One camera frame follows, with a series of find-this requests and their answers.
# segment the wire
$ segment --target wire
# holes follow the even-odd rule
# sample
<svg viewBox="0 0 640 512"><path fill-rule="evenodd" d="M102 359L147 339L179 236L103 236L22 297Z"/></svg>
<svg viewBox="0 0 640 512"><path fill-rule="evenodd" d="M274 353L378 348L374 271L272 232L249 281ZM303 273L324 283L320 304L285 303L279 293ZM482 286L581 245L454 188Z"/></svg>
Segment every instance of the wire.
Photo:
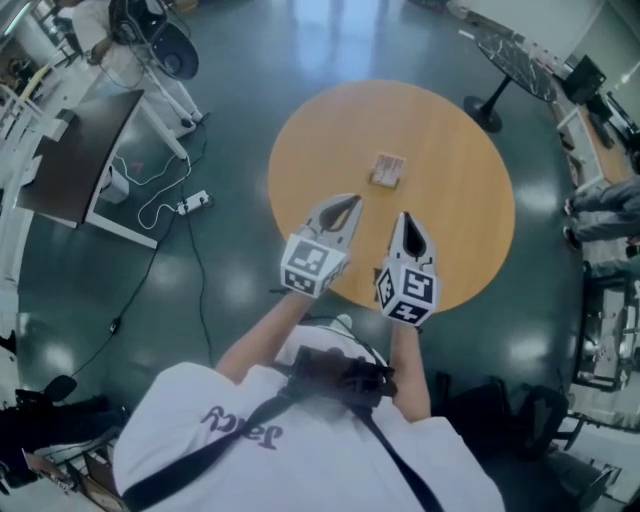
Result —
<svg viewBox="0 0 640 512"><path fill-rule="evenodd" d="M118 158L119 160L121 160L124 164L124 173L125 176L127 177L127 179L129 181L131 181L132 183L135 183L136 185L142 187L144 185L146 185L147 183L159 178L160 176L163 176L164 173L167 171L167 168L169 167L169 164L173 161L173 159L176 157L176 155L172 155L171 158L169 158L169 160L167 160L167 163L164 166L164 169L162 170L162 172L160 174L156 174L155 176L152 176L151 178L149 178L147 181L145 182L138 182L136 180L134 180L133 178L131 178L131 176L129 176L129 170L127 168L127 164L124 161L123 158L119 157L116 155L116 158ZM183 183L190 175L191 175L191 169L192 169L192 165L191 165L191 159L189 158L189 155L187 155L187 173L180 178L177 181L174 181L171 185L168 185L166 187L164 187L163 189L158 190L158 192L156 192L153 197L151 199L149 199L145 204L142 205L142 207L138 210L138 224L140 224L140 226L142 226L143 229L146 229L147 231L150 229L153 229L154 227L156 227L156 224L158 223L158 217L160 216L160 210L162 210L162 208L167 208L169 210L171 210L172 212L176 212L176 209L173 206L170 206L166 203L161 204L158 209L156 210L156 216L155 219L153 220L153 224L151 224L150 226L147 226L144 222L142 222L142 219L140 218L140 216L142 215L142 212L144 211L144 209L149 206L151 203L153 203L160 194L162 194L163 192L166 192L167 190L169 190L170 188L175 187L176 185L179 185L180 183Z"/></svg>
<svg viewBox="0 0 640 512"><path fill-rule="evenodd" d="M211 336L209 335L209 328L207 327L207 322L205 321L205 318L204 318L204 292L207 284L207 272L205 270L204 265L202 264L202 258L200 257L200 253L198 252L198 247L196 246L195 237L193 236L193 229L191 228L191 218L189 214L187 214L187 226L189 227L189 237L191 238L191 248L193 249L193 253L196 256L196 260L198 261L198 265L200 267L201 286L200 286L200 298L198 299L198 310L200 313L200 323L202 324L204 337L207 341L209 364L213 366L213 348L211 346Z"/></svg>
<svg viewBox="0 0 640 512"><path fill-rule="evenodd" d="M207 127L205 124L202 124L202 128L204 130L205 133L205 140L203 142L203 149L202 149L202 153L201 155L198 157L198 159L196 160L196 163L201 161L204 158L204 152L206 149L206 145L207 145L207 141L208 141L208 136L207 136ZM186 174L180 179L178 180L176 183L174 183L171 186L175 186L176 184L182 182L182 187L180 189L181 195L184 199L184 185L186 183L187 178L191 175L191 171L193 169L193 166L195 164L191 164L189 158L187 157L187 163L188 163L188 167L187 167L187 172ZM171 232L171 228L173 226L173 222L175 221L176 215L172 215L171 216L171 221L169 222L169 225L167 226L167 230L164 232L164 234L162 235L162 238L160 238L160 240L158 240L158 245L156 246L155 251L153 252L153 255L151 256L151 259L149 260L149 264L147 265L147 270L144 273L144 276L142 277L142 279L140 280L140 282L138 283L138 286L136 286L135 290L133 291L133 293L131 294L131 296L129 297L129 300L126 302L126 304L122 307L122 309L120 310L120 314L114 318L113 323L111 324L111 333L109 334L109 337L106 339L106 341L102 344L102 346L84 363L82 364L82 366L80 366L80 368L78 368L72 375L71 377L75 377L78 373L80 373L84 368L86 368L91 362L93 362L101 353L104 349L107 348L107 346L109 345L109 343L111 343L111 340L113 340L113 338L115 337L115 335L118 332L118 327L122 321L122 317L124 316L124 314L127 312L127 310L129 309L129 307L131 306L131 304L133 304L133 301L135 300L135 298L138 296L138 293L140 292L140 290L142 289L142 286L144 285L145 281L147 280L147 277L149 276L149 272L151 271L151 266L153 265L153 262L158 254L158 251L160 250L160 247L162 246L163 242L167 239L167 237L169 236L169 233ZM205 278L206 278L206 272L205 272L205 268L204 265L202 264L202 259L200 258L200 254L198 253L198 249L196 247L195 244L195 239L193 237L193 232L191 230L191 224L189 223L189 234L191 236L191 242L192 242L192 248L194 250L194 252L196 253L196 257L198 259L198 264L200 265L200 272L203 276L203 284L202 284L202 288L200 290L200 321L202 322L202 327L203 330L205 332L205 336L207 339L207 346L209 348L209 359L211 361L211 356L212 356L212 347L211 347L211 340L209 337L209 331L207 328L207 325L204 321L204 313L203 313L203 302L204 302L204 287L205 287Z"/></svg>
<svg viewBox="0 0 640 512"><path fill-rule="evenodd" d="M84 370L90 363L92 363L96 357L98 357L102 351L107 348L107 346L109 345L109 343L111 343L111 340L115 337L115 335L118 332L117 327L114 329L113 325L116 324L116 322L120 323L120 321L122 320L122 317L124 316L124 314L127 312L127 310L129 309L129 307L131 306L131 304L133 303L133 301L135 300L135 298L138 296L138 293L140 292L140 290L142 289L142 285L145 283L145 281L147 280L147 277L149 276L149 272L151 271L151 266L153 265L153 262L156 259L156 256L158 254L158 250L160 249L160 246L162 245L162 242L164 242L166 240L166 238L169 236L169 233L171 232L171 227L173 226L173 221L175 220L176 216L172 215L171 216L171 222L169 222L169 226L167 226L167 230L164 232L164 235L162 235L162 238L158 241L158 245L156 246L156 250L153 251L153 255L151 256L151 259L149 260L149 264L147 265L147 270L144 273L144 276L142 277L142 279L140 280L140 282L138 283L138 286L136 286L135 290L133 291L133 293L131 294L131 296L129 297L129 300L126 302L126 304L122 307L122 309L120 310L120 314L114 319L114 323L112 324L112 329L111 329L111 333L109 334L109 337L106 339L106 341L102 344L102 346L96 350L96 352L82 365L80 366L80 368L78 368L75 372L73 372L71 374L71 377L75 377L76 375L78 375L82 370Z"/></svg>
<svg viewBox="0 0 640 512"><path fill-rule="evenodd" d="M200 162L205 155L205 151L207 148L207 143L209 141L208 135L207 135L207 126L204 124L204 121L206 120L206 118L208 117L209 114L205 115L202 118L202 128L204 131L204 142L202 144L202 152L200 154L200 156L196 159L195 164L197 164L198 162ZM182 202L186 204L186 199L184 197L184 186L185 186L186 180L182 182L182 186L180 187L180 195L182 196ZM196 245L196 240L195 240L195 236L193 235L193 228L191 226L191 216L189 215L189 213L187 212L187 226L189 228L189 238L191 239L191 248L193 250L193 254L196 257L196 260L198 262L198 266L200 267L200 297L198 298L198 313L200 315L200 324L202 325L202 330L204 332L204 337L205 340L207 342L207 353L209 356L209 364L213 367L213 347L211 345L211 336L209 335L209 328L207 327L207 322L205 320L204 317L204 294L205 294L205 290L206 290L206 285L207 285L207 271L205 269L204 264L202 263L202 258L200 257L200 252L198 251L198 246Z"/></svg>

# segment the black stand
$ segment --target black stand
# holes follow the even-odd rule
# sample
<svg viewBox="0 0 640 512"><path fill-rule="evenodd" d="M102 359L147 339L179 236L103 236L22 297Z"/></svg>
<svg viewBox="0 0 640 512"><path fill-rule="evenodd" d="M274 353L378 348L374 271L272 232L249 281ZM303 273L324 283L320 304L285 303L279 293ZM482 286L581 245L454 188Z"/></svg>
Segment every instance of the black stand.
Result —
<svg viewBox="0 0 640 512"><path fill-rule="evenodd" d="M493 96L486 102L476 96L467 96L464 99L464 111L486 132L498 133L502 130L502 119L500 119L498 113L493 110L493 106L496 104L496 101L498 101L505 87L509 85L509 82L511 82L511 78L505 76L500 87L498 87L496 92L493 93Z"/></svg>

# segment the round wooden table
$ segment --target round wooden table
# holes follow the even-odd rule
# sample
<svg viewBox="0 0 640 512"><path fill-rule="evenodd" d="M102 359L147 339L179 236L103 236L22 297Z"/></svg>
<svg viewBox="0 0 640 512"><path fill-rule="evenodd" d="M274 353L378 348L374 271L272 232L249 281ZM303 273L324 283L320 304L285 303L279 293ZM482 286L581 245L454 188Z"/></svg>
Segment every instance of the round wooden table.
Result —
<svg viewBox="0 0 640 512"><path fill-rule="evenodd" d="M380 153L406 158L397 188L369 182ZM364 211L351 264L332 289L378 309L374 278L402 211L436 246L439 311L480 293L513 238L509 175L484 131L462 110L419 87L382 80L347 83L300 107L280 132L269 162L269 197L282 235L336 194L358 193Z"/></svg>

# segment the gray pants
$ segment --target gray pants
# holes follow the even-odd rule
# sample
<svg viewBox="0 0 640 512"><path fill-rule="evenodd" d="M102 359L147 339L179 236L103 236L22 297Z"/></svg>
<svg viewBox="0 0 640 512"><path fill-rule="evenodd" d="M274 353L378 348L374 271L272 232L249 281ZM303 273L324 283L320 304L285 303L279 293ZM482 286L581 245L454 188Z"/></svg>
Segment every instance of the gray pants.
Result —
<svg viewBox="0 0 640 512"><path fill-rule="evenodd" d="M640 176L604 190L587 191L571 199L575 212L611 212L595 224L577 223L573 232L580 242L614 240L640 234Z"/></svg>
<svg viewBox="0 0 640 512"><path fill-rule="evenodd" d="M630 260L611 260L591 266L591 280L598 283L622 284L627 279L640 279L640 256Z"/></svg>

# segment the black strap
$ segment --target black strap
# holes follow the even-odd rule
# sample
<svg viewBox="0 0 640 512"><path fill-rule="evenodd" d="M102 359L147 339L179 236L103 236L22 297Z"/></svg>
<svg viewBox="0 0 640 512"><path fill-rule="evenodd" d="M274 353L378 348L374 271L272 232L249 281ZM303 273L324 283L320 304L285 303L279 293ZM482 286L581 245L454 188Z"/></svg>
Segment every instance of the black strap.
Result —
<svg viewBox="0 0 640 512"><path fill-rule="evenodd" d="M411 467L402 460L402 457L398 455L393 445L387 440L382 431L375 424L371 417L371 409L365 407L351 407L351 411L355 414L362 423L376 436L380 444L387 450L389 456L396 463L398 470L402 473L402 476L406 480L409 487L413 491L416 499L420 502L420 505L425 511L428 512L443 512L442 505L436 498L431 488L425 483L425 481L416 473Z"/></svg>
<svg viewBox="0 0 640 512"><path fill-rule="evenodd" d="M252 428L272 420L285 412L294 400L283 394L260 404L238 430L227 434L204 448L190 453L166 468L141 480L127 489L122 498L131 512L146 510L184 489L215 464L224 452Z"/></svg>
<svg viewBox="0 0 640 512"><path fill-rule="evenodd" d="M267 400L253 411L246 423L238 430L228 434L213 443L200 448L186 457L179 459L157 473L141 480L127 489L122 498L131 512L140 512L157 505L161 501L181 491L213 466L224 452L241 436L251 431L252 428L272 420L284 413L297 400L283 393ZM416 499L425 511L443 512L442 506L433 494L429 486L420 476L402 460L391 443L371 417L371 409L367 407L350 407L362 423L380 441L389 456L393 459L398 470L413 491Z"/></svg>

